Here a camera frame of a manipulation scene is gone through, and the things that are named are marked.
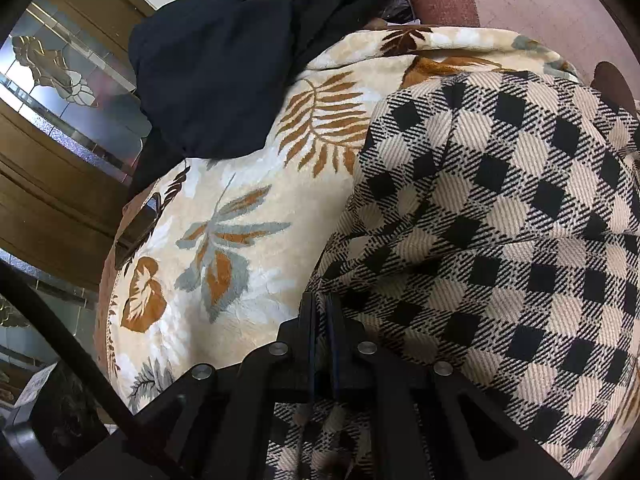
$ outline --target black and beige plaid cloth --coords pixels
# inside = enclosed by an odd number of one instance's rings
[[[529,72],[433,77],[379,103],[309,289],[408,360],[447,360],[574,476],[638,353],[640,127]],[[278,405],[267,478],[371,472],[366,413]]]

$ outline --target pink tile floor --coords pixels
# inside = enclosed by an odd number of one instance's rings
[[[640,64],[599,0],[476,0],[481,27],[529,36],[572,62],[587,83],[600,61],[612,62],[640,99]]]

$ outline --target leaf-print blanket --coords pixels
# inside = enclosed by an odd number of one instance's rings
[[[161,215],[117,272],[111,251],[95,337],[131,409],[196,363],[240,362],[296,315],[380,100],[434,75],[519,70],[580,81],[559,54],[507,30],[354,32],[299,74],[263,149],[185,160],[137,197],[128,221],[152,195]]]

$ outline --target black cable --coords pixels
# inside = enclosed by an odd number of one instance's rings
[[[91,390],[95,399],[132,446],[139,448],[142,455],[148,457],[169,478],[193,480],[165,454],[162,447],[155,443],[153,435],[138,424],[91,356],[84,351],[42,298],[23,282],[8,263],[2,260],[0,260],[0,294],[29,320],[60,358]]]

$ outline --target screw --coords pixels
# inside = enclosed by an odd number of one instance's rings
[[[378,345],[371,341],[363,341],[358,345],[358,352],[364,355],[372,355],[378,351]]]
[[[282,341],[276,341],[269,345],[269,353],[271,355],[284,355],[289,351],[289,346]]]
[[[446,361],[437,361],[436,364],[433,365],[433,371],[438,375],[446,377],[453,373],[453,366]]]
[[[196,365],[191,369],[191,376],[199,381],[207,379],[213,371],[210,365],[202,364]]]

